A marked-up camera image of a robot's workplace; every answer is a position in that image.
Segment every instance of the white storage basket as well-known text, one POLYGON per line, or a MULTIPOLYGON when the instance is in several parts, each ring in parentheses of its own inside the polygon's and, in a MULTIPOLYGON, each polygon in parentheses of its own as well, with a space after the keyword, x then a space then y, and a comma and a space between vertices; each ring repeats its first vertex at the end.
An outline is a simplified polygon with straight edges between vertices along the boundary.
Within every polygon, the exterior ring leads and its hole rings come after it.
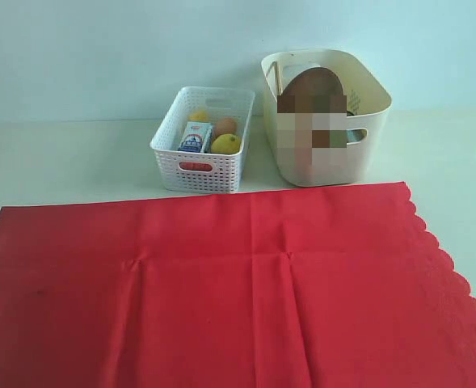
POLYGON ((200 193, 237 192, 250 141, 249 124, 255 93, 249 90, 218 87, 184 87, 177 94, 155 133, 150 147, 154 150, 164 186, 169 190, 200 193), (177 151, 188 117, 204 109, 216 123, 224 117, 236 120, 236 134, 242 139, 237 154, 201 154, 177 151), (209 164, 211 171, 190 171, 181 163, 209 164))
POLYGON ((345 118, 345 128, 356 139, 348 141, 346 148, 328 149, 324 166, 308 166, 303 171, 277 161, 280 173, 297 186, 323 186, 353 183, 361 178, 369 167, 372 151, 385 125, 392 99, 373 75, 351 54, 342 51, 297 50, 275 53, 261 62, 264 80, 264 125, 267 138, 277 158, 277 78, 286 87, 296 75, 290 66, 305 70, 321 66, 333 71, 343 86, 348 99, 348 111, 354 116, 345 118))

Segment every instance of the brown egg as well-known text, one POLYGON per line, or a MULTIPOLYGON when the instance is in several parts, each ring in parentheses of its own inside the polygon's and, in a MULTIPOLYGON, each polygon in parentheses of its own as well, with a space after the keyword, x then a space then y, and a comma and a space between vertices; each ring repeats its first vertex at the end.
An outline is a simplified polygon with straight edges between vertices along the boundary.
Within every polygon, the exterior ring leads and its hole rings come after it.
POLYGON ((218 136, 225 135, 226 133, 235 134, 237 130, 238 125, 236 121, 230 117, 226 117, 214 125, 214 138, 216 139, 218 136))

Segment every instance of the wall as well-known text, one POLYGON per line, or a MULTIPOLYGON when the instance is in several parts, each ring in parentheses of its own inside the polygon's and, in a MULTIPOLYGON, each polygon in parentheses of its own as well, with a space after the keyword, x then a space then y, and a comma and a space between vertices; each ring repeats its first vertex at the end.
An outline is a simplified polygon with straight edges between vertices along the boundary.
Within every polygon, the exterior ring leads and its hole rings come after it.
POLYGON ((476 1, 0 0, 0 121, 161 117, 313 47, 357 55, 395 108, 476 105, 476 1))

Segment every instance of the white table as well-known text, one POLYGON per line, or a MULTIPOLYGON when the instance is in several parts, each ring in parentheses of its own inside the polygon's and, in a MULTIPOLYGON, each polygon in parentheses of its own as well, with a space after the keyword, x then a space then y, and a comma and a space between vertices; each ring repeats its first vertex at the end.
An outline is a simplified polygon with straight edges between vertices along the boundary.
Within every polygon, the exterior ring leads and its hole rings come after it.
MULTIPOLYGON (((158 120, 0 124, 0 208, 164 196, 158 120)), ((417 213, 476 297, 476 110, 392 112, 361 183, 405 181, 417 213)), ((241 190, 292 188, 254 118, 241 190)))

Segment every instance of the red tablecloth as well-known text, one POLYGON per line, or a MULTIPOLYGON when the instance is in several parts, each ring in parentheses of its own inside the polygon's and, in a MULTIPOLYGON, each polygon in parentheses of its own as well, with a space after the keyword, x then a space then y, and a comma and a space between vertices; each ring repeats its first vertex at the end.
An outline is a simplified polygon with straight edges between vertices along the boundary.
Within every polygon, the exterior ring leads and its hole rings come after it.
POLYGON ((469 293, 404 183, 6 207, 0 387, 475 388, 469 293))

